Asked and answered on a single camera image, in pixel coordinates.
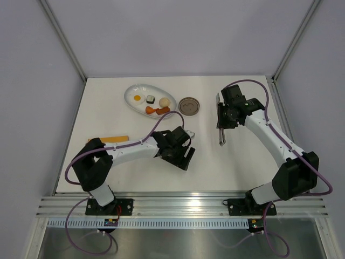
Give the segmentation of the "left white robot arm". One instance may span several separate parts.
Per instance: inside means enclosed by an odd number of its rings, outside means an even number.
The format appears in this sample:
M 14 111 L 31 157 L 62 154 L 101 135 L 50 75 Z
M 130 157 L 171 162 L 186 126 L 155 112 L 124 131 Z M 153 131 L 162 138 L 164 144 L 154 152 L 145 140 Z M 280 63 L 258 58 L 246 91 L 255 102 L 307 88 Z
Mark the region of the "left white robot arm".
M 149 137 L 122 144 L 103 143 L 92 139 L 72 160 L 78 183 L 91 194 L 105 215 L 116 210 L 116 198 L 106 179 L 110 169 L 125 162 L 143 158 L 160 158 L 184 171 L 195 149 L 191 141 L 195 133 L 179 126 L 173 131 L 153 131 Z

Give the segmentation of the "beige bun toy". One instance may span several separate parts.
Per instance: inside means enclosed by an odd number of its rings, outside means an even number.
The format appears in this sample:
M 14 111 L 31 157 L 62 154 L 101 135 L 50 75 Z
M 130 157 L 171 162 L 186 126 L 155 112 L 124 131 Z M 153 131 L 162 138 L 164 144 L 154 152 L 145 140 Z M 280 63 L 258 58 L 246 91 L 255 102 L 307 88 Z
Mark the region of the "beige bun toy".
M 168 98 L 166 98 L 166 97 L 161 98 L 161 99 L 159 100 L 159 106 L 160 106 L 161 108 L 169 107 L 170 104 L 171 104 L 170 99 L 168 99 Z

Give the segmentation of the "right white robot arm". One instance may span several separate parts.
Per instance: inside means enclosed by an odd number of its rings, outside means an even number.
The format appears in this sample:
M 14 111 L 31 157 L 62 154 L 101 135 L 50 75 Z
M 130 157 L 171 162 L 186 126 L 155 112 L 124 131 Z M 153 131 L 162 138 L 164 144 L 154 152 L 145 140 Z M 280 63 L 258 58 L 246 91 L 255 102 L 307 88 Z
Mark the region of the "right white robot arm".
M 246 99 L 239 85 L 227 86 L 216 94 L 217 129 L 219 144 L 226 143 L 225 129 L 240 125 L 250 130 L 270 152 L 278 166 L 272 181 L 249 190 L 245 209 L 256 214 L 264 204 L 275 200 L 289 200 L 315 188 L 319 158 L 306 153 L 275 127 L 267 108 L 258 99 Z

